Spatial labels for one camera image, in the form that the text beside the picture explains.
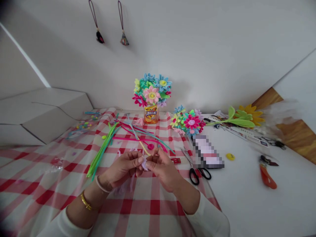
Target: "white box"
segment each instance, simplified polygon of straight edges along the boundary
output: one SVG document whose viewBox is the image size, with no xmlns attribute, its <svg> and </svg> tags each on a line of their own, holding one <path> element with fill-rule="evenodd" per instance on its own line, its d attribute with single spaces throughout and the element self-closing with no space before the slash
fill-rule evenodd
<svg viewBox="0 0 316 237">
<path fill-rule="evenodd" d="M 45 145 L 91 111 L 83 92 L 44 88 L 0 100 L 0 145 Z"/>
</svg>

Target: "hanging string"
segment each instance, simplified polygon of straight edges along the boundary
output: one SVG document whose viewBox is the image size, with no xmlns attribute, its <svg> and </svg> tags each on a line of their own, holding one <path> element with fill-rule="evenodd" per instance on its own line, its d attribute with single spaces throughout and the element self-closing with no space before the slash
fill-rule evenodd
<svg viewBox="0 0 316 237">
<path fill-rule="evenodd" d="M 121 1 L 118 0 L 118 12 L 119 12 L 119 19 L 121 20 L 121 26 L 122 26 L 122 31 L 124 33 L 124 27 L 123 27 L 123 11 L 122 11 L 122 4 Z"/>
<path fill-rule="evenodd" d="M 121 20 L 121 26 L 122 26 L 122 39 L 121 39 L 121 44 L 127 46 L 129 45 L 128 41 L 127 41 L 127 38 L 125 36 L 125 32 L 124 32 L 124 26 L 123 26 L 123 11 L 122 11 L 122 4 L 121 4 L 121 1 L 118 0 L 118 12 L 119 12 L 119 18 Z"/>
<path fill-rule="evenodd" d="M 92 3 L 91 0 L 89 0 L 89 6 L 90 6 L 90 10 L 91 10 L 91 13 L 92 13 L 92 16 L 93 16 L 93 20 L 94 20 L 96 29 L 99 31 L 98 23 L 96 22 L 96 16 L 95 16 L 95 11 L 94 11 L 94 6 L 93 6 L 93 3 Z"/>
<path fill-rule="evenodd" d="M 94 23 L 95 23 L 95 26 L 96 26 L 96 40 L 99 42 L 99 43 L 104 43 L 104 40 L 103 40 L 103 37 L 99 31 L 99 28 L 98 28 L 98 23 L 96 21 L 96 15 L 95 15 L 95 11 L 94 11 L 94 6 L 93 6 L 93 2 L 91 0 L 89 0 L 89 6 L 90 6 L 90 10 L 91 10 L 91 13 L 92 13 L 92 16 L 93 16 L 93 20 L 94 20 Z"/>
</svg>

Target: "black scissors handle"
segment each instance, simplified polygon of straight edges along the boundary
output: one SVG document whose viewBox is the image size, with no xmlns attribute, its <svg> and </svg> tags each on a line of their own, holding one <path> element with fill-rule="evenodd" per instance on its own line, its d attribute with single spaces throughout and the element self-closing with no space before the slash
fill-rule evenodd
<svg viewBox="0 0 316 237">
<path fill-rule="evenodd" d="M 196 174 L 196 172 L 193 168 L 190 169 L 189 176 L 190 176 L 191 182 L 194 185 L 198 185 L 200 183 L 200 180 L 198 179 L 198 175 Z"/>
<path fill-rule="evenodd" d="M 212 178 L 210 172 L 209 172 L 207 169 L 205 169 L 205 168 L 198 168 L 198 170 L 200 171 L 201 175 L 202 175 L 205 179 L 210 180 L 210 179 Z"/>
</svg>

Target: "gold bangle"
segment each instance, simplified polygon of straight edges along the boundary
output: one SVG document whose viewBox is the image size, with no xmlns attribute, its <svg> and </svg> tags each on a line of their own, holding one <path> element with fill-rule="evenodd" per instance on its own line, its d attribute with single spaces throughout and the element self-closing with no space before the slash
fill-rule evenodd
<svg viewBox="0 0 316 237">
<path fill-rule="evenodd" d="M 87 201 L 85 200 L 85 197 L 83 196 L 83 192 L 84 192 L 84 191 L 82 191 L 80 197 L 81 197 L 81 200 L 82 200 L 83 204 L 86 206 L 86 208 L 87 208 L 89 211 L 98 210 L 98 209 L 92 208 L 92 207 L 90 206 L 90 204 L 87 203 Z"/>
</svg>

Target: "woman's left hand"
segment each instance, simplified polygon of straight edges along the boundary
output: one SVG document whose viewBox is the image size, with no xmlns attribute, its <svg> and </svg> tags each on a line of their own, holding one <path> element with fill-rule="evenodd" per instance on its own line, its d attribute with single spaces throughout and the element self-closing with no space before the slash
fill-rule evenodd
<svg viewBox="0 0 316 237">
<path fill-rule="evenodd" d="M 103 174 L 100 175 L 101 183 L 110 184 L 109 188 L 121 186 L 129 177 L 136 173 L 141 175 L 143 171 L 139 170 L 144 156 L 139 151 L 130 151 L 121 155 Z"/>
</svg>

